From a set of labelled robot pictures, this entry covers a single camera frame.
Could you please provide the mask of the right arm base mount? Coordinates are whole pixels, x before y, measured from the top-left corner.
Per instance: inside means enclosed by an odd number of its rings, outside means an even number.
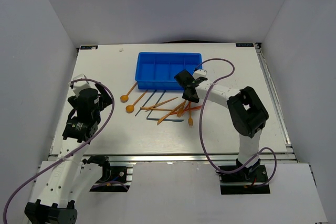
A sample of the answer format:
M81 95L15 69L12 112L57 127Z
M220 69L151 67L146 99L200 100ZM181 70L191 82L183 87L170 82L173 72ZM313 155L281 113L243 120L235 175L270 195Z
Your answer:
M270 194L270 188L265 183L268 180L264 165L260 165L248 178L244 174L223 174L217 171L222 195L265 195Z

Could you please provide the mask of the orange plastic knife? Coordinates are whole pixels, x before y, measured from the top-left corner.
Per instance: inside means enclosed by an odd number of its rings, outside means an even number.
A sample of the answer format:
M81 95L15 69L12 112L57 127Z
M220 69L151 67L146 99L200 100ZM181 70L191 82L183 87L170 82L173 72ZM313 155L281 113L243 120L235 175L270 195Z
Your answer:
M177 107L175 107L172 111L170 111L168 114L166 114L165 116L161 117L158 122L157 125L161 124L162 121L164 121L166 118L168 118L170 115L172 115L174 112L176 112L184 103L182 102L181 104L179 104Z

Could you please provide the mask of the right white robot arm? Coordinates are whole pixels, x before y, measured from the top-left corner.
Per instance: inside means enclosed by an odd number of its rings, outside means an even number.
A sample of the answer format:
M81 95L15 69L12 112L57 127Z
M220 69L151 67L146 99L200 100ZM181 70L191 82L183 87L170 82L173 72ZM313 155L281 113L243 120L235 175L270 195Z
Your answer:
M211 101L229 110L233 127L239 133L239 153L235 173L247 182L256 175L260 165L259 141L269 114L255 89L246 86L232 89L218 85L206 78L206 71L199 69L194 75L182 70L174 79L184 90L182 98L198 103Z

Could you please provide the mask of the red-orange plastic fork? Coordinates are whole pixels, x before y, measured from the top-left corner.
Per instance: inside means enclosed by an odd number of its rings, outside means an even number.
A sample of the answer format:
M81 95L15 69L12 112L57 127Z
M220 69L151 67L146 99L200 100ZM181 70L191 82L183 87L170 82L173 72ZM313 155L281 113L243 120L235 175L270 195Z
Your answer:
M190 108L190 105L191 105L191 101L188 102L187 106L183 110L179 111L178 116L181 117Z

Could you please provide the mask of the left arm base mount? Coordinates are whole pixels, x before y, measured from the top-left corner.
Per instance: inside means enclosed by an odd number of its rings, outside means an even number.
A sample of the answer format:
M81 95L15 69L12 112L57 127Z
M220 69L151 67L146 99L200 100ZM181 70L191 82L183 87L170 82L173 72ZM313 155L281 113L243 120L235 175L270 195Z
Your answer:
M107 156L92 156L86 164L95 164L101 177L91 187L90 192L126 193L131 182L131 167L113 165Z

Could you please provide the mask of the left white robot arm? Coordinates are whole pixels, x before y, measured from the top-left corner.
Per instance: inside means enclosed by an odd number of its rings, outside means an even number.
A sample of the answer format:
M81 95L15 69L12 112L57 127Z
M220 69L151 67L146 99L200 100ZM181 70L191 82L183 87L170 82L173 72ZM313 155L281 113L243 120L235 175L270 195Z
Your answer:
M70 83L74 95L68 98L72 110L63 131L62 145L57 160L38 173L50 171L50 178L34 202L28 202L24 213L31 223L75 223L79 195L89 191L96 181L110 178L111 168L104 156L86 161L81 175L77 176L84 153L106 124L101 124L101 111L114 107L111 91L101 82L83 78Z

